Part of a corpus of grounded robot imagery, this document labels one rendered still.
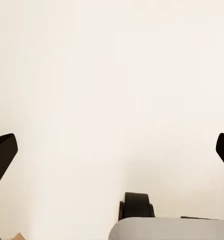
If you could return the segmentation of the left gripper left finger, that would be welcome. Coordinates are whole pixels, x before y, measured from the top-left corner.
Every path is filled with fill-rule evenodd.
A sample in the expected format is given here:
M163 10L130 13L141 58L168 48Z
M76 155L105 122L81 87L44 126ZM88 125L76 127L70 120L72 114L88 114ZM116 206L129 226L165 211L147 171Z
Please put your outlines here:
M13 133L0 136L0 180L18 152L18 146Z

